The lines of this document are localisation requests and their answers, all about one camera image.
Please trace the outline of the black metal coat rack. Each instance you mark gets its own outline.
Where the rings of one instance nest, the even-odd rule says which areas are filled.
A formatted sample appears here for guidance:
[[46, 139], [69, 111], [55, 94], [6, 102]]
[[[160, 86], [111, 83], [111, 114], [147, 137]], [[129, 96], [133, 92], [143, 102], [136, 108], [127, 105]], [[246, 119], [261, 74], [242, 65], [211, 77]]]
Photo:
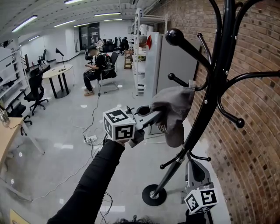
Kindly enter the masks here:
[[231, 80], [227, 80], [238, 39], [240, 23], [248, 9], [260, 1], [263, 0], [247, 0], [245, 3], [237, 3], [235, 0], [224, 0], [224, 13], [221, 14], [215, 0], [209, 0], [216, 15], [217, 29], [212, 54], [210, 54], [204, 39], [201, 39], [208, 58], [205, 58], [189, 41], [187, 41], [180, 30], [172, 28], [165, 32], [165, 38], [170, 45], [180, 47], [204, 66], [207, 71], [206, 81], [202, 86], [196, 87], [195, 91], [206, 90], [206, 93], [195, 122], [185, 142], [183, 142], [181, 151], [175, 158], [160, 166], [161, 169], [164, 169], [166, 166], [170, 167], [164, 178], [160, 184], [153, 184], [144, 188], [142, 199], [147, 205], [159, 206], [165, 202], [167, 192], [164, 187], [176, 173], [185, 157], [188, 157], [190, 162], [194, 161], [194, 159], [204, 161], [211, 160], [210, 157], [194, 155], [192, 150], [210, 122], [215, 109], [219, 109], [220, 113], [238, 128], [244, 127], [245, 122], [242, 118], [237, 118], [228, 113], [222, 106], [221, 97], [227, 89], [235, 83], [248, 78], [280, 77], [279, 70], [245, 73]]

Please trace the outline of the black desk lamp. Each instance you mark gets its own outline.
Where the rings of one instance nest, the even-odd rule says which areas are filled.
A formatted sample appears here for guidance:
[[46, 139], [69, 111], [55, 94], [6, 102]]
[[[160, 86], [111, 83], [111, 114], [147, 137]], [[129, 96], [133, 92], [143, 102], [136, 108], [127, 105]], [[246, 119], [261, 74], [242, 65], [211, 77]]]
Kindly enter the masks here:
[[64, 60], [63, 60], [64, 54], [63, 54], [60, 50], [58, 50], [57, 48], [55, 49], [55, 52], [58, 53], [58, 54], [60, 54], [61, 57], [62, 57], [62, 62], [63, 62], [64, 68], [62, 68], [62, 69], [59, 70], [59, 72], [62, 72], [62, 71], [64, 71], [64, 70], [66, 69], [65, 64], [64, 64]]

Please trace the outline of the person's left forearm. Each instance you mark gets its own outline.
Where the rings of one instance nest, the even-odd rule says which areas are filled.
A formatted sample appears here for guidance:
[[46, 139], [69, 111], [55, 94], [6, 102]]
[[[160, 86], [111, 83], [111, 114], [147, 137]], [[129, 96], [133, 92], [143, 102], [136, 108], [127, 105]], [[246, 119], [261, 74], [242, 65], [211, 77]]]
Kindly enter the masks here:
[[107, 140], [83, 173], [72, 196], [47, 224], [94, 224], [126, 141]]

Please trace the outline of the shiny metal kettle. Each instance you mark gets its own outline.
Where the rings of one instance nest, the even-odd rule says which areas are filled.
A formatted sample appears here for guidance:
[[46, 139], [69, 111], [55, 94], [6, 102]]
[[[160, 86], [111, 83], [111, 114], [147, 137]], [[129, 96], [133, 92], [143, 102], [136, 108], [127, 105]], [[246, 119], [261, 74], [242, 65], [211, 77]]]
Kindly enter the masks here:
[[4, 127], [8, 127], [10, 124], [10, 119], [8, 117], [8, 114], [2, 108], [0, 108], [0, 121], [2, 122]]

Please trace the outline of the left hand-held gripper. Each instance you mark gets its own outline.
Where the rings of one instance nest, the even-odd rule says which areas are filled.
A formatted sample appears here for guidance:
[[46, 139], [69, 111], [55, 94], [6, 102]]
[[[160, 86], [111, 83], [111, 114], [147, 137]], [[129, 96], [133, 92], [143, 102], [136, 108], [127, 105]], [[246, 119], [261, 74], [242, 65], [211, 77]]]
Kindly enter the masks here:
[[144, 140], [145, 129], [157, 123], [162, 117], [161, 111], [153, 111], [148, 105], [141, 106], [134, 114], [129, 107], [123, 110], [115, 107], [103, 113], [104, 130], [113, 141], [127, 140], [133, 148]]

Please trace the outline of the white metal shelving unit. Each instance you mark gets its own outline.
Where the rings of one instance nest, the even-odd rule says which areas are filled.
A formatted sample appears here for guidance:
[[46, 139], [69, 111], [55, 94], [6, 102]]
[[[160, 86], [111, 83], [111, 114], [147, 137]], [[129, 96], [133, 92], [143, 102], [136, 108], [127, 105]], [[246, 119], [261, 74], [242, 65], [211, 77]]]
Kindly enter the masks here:
[[149, 27], [164, 24], [164, 31], [167, 31], [168, 14], [163, 16], [145, 14], [141, 8], [137, 8], [132, 28], [133, 37], [133, 77], [136, 88], [136, 95], [144, 95], [145, 90], [145, 69], [146, 69], [146, 41], [148, 39]]
[[0, 47], [0, 106], [7, 108], [29, 86], [21, 49]]

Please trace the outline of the round beige table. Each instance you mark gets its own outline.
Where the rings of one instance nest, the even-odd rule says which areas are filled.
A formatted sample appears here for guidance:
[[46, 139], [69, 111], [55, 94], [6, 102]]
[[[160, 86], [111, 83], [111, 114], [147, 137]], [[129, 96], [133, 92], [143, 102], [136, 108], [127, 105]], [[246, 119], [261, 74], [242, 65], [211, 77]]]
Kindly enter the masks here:
[[[64, 98], [70, 93], [70, 89], [68, 88], [65, 73], [68, 72], [70, 69], [73, 68], [73, 65], [66, 64], [64, 66], [56, 66], [54, 68], [51, 68], [50, 70], [43, 73], [42, 78], [48, 79], [51, 85], [51, 89], [53, 91], [54, 98]], [[54, 84], [53, 84], [53, 78], [58, 77], [59, 85], [61, 90], [56, 92]]]

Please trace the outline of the dark glass door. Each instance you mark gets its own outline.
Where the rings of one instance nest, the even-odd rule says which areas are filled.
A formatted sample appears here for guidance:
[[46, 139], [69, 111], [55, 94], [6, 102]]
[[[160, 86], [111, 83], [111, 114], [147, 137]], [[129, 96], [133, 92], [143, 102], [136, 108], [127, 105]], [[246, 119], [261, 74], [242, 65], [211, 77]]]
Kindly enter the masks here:
[[82, 48], [96, 44], [100, 39], [100, 23], [90, 23], [79, 27], [80, 45]]

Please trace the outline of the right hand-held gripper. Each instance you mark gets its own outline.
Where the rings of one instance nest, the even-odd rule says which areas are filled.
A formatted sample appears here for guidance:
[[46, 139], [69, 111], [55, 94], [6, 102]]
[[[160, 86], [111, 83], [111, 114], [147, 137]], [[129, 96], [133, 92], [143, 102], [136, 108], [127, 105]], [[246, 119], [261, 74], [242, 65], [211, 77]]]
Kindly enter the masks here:
[[208, 169], [198, 161], [186, 163], [186, 187], [181, 191], [181, 204], [189, 214], [210, 211], [218, 204], [217, 190], [211, 181]]

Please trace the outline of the grey cap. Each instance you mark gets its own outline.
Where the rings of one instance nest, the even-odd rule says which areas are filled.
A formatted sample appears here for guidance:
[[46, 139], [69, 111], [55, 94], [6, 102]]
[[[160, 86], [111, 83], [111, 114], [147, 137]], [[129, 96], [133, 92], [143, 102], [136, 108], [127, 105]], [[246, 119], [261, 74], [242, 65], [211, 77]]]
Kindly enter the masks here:
[[195, 87], [196, 82], [190, 80], [188, 87], [169, 87], [161, 90], [152, 99], [150, 109], [153, 112], [162, 112], [155, 125], [164, 133], [167, 145], [172, 148], [177, 148], [184, 142], [182, 123], [191, 109]]

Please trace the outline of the small wooden shelf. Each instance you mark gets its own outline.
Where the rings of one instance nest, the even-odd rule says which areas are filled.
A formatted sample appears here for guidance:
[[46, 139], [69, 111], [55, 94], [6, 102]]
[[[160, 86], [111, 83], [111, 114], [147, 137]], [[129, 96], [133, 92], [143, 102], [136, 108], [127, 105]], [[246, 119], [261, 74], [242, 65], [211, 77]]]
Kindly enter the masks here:
[[125, 50], [125, 57], [124, 57], [124, 68], [125, 69], [131, 69], [132, 68], [132, 62], [133, 62], [133, 51], [131, 50]]

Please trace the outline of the person's right forearm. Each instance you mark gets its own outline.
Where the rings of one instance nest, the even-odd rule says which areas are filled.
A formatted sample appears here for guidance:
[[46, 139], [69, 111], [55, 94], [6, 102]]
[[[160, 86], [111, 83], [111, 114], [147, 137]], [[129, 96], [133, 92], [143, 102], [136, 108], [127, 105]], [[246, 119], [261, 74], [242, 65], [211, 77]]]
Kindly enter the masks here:
[[210, 211], [190, 214], [188, 209], [185, 216], [185, 221], [177, 224], [214, 224]]

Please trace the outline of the person's patterned garment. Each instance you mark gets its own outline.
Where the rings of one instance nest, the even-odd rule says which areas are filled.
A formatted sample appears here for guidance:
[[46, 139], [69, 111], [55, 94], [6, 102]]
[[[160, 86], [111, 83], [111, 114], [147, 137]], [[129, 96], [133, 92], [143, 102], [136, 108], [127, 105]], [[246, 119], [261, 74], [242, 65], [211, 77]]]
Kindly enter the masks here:
[[153, 222], [148, 217], [137, 218], [137, 215], [133, 215], [133, 218], [131, 220], [121, 218], [115, 221], [113, 224], [158, 224], [158, 223]]

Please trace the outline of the black office chair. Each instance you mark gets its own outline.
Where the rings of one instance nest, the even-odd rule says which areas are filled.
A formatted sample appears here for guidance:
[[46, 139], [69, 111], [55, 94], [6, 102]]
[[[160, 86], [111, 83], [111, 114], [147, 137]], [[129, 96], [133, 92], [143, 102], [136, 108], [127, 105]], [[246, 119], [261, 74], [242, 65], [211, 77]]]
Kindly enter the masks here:
[[38, 64], [40, 64], [42, 61], [46, 59], [46, 52], [47, 49], [44, 49], [43, 55], [38, 57]]
[[[13, 102], [11, 102], [8, 107], [7, 107], [7, 110], [8, 110], [8, 116], [9, 117], [23, 117], [23, 112], [25, 112], [26, 110], [26, 106], [25, 105], [22, 105], [21, 102], [17, 103], [15, 106], [13, 106]], [[32, 121], [31, 120], [28, 120], [30, 118], [30, 115], [26, 115], [24, 117], [24, 123], [30, 123], [30, 125], [32, 125]], [[24, 134], [27, 136], [26, 132], [24, 131], [24, 129], [21, 127], [21, 135], [23, 136]]]
[[114, 51], [114, 44], [111, 41], [107, 41], [106, 39], [103, 40], [104, 44], [102, 46], [102, 51], [104, 53], [111, 53]]
[[49, 102], [47, 98], [43, 99], [45, 90], [42, 86], [42, 76], [43, 70], [40, 70], [39, 68], [32, 70], [28, 80], [30, 92], [26, 94], [26, 89], [20, 89], [24, 94], [24, 100], [27, 102], [34, 102], [34, 104], [29, 107], [32, 115], [34, 115], [34, 111], [38, 106], [43, 107], [44, 110], [46, 109], [42, 102]]
[[85, 60], [89, 61], [87, 64], [93, 64], [93, 56], [91, 55], [91, 48], [93, 45], [89, 46], [89, 48], [85, 51]]
[[120, 51], [119, 54], [123, 55], [125, 51], [129, 49], [128, 38], [124, 37], [120, 42]]

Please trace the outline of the black backpack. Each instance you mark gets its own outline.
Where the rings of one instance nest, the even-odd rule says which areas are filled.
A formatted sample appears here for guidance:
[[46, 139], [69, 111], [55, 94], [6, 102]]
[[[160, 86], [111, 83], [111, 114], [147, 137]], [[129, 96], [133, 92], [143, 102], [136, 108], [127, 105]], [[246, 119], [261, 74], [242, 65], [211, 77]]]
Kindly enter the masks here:
[[103, 56], [104, 56], [105, 64], [106, 64], [104, 70], [109, 70], [109, 69], [111, 69], [111, 68], [113, 67], [111, 57], [110, 57], [108, 54], [106, 54], [106, 53], [103, 54]]

